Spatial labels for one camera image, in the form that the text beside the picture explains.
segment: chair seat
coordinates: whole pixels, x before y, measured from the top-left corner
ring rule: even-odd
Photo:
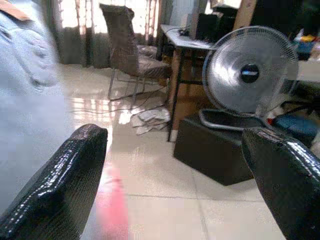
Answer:
[[[138,75],[142,78],[167,79],[171,76],[171,66],[162,61],[139,55],[138,64]]]
[[[137,47],[140,55],[144,55],[149,58],[156,59],[156,55],[157,55],[156,46],[138,45]]]

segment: fan grille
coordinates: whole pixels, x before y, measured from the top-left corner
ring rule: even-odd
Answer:
[[[250,26],[227,34],[213,46],[203,65],[202,81],[216,107],[252,116],[258,105],[272,104],[285,80],[296,80],[297,75],[298,57],[286,36],[273,28]]]

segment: fan motor hub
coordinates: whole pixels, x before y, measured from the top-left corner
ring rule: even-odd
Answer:
[[[240,77],[246,84],[252,84],[259,78],[260,71],[256,64],[246,64],[241,68]]]

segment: curtain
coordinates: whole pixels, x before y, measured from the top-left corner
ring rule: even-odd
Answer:
[[[127,6],[138,44],[156,45],[160,0],[46,0],[47,23],[60,62],[84,67],[110,66],[108,30],[99,4]]]

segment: wire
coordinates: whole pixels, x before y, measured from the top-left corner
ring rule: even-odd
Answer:
[[[176,27],[172,27],[170,29],[168,29],[167,31],[164,32],[164,34],[166,34],[167,32],[174,30],[174,29],[187,29],[189,28],[191,25],[185,26],[185,27],[180,27],[180,26],[176,26]]]
[[[120,109],[115,109],[115,110],[112,110],[112,111],[101,111],[101,112],[98,112],[98,111],[90,111],[90,110],[73,110],[73,111],[69,111],[69,113],[78,113],[78,112],[82,112],[82,113],[92,113],[92,114],[108,114],[108,113],[113,113],[113,112],[117,112],[117,111],[124,111],[124,110],[133,110],[133,109],[137,109],[137,108],[140,108],[141,106],[143,106],[151,97],[153,94],[155,94],[156,92],[159,92],[160,90],[164,89],[165,86],[163,87],[160,87],[159,89],[157,90],[154,90],[153,92],[150,93],[150,95],[146,98],[146,100],[141,103],[139,106],[136,106],[136,107],[133,107],[133,108],[120,108]]]

